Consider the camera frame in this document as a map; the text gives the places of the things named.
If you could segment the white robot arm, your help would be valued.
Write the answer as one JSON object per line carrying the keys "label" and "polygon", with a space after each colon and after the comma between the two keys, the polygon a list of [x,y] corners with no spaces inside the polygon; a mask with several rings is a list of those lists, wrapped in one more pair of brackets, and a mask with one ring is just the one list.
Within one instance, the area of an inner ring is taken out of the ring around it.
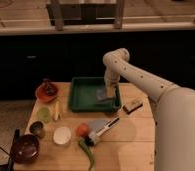
{"label": "white robot arm", "polygon": [[154,171],[195,171],[195,90],[181,87],[129,63],[127,49],[103,56],[105,85],[122,76],[155,103]]}

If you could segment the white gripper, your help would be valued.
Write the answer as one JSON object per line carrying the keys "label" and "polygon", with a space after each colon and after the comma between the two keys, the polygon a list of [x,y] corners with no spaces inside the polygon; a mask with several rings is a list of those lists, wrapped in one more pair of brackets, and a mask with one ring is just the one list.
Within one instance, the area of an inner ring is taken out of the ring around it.
{"label": "white gripper", "polygon": [[108,99],[115,97],[115,87],[119,83],[119,75],[112,71],[110,68],[106,68],[104,74],[104,81],[106,88],[106,96]]}

